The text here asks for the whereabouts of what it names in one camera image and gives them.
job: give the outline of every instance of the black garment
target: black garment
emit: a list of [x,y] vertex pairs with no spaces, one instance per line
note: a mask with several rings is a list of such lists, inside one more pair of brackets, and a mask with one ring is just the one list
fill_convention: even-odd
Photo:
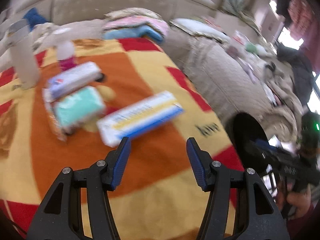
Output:
[[310,100],[315,83],[310,60],[303,52],[288,48],[282,43],[278,46],[277,55],[279,61],[286,61],[291,65],[294,75],[293,92],[299,98],[302,106],[305,106]]
[[291,17],[288,12],[290,1],[291,0],[277,0],[276,13],[285,17],[284,27],[286,28],[288,28],[292,23]]

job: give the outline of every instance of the pillow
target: pillow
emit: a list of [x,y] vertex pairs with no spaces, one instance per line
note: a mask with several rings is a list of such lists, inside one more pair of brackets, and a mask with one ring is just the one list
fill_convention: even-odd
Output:
[[220,39],[227,42],[230,42],[231,40],[230,37],[224,33],[196,20],[177,18],[170,21],[170,23],[192,36],[204,36],[210,39]]
[[24,19],[27,19],[30,25],[30,30],[32,31],[33,28],[37,24],[47,23],[47,21],[43,16],[38,14],[38,11],[35,7],[31,8],[23,17]]
[[124,18],[127,16],[132,16],[132,15],[141,15],[141,16],[147,16],[150,18],[162,20],[162,17],[160,15],[156,14],[155,12],[150,11],[145,8],[136,8],[136,7],[126,8],[126,9],[119,10],[119,11],[112,11],[112,12],[105,14],[105,17],[109,21],[114,21],[114,20],[121,19],[121,18]]

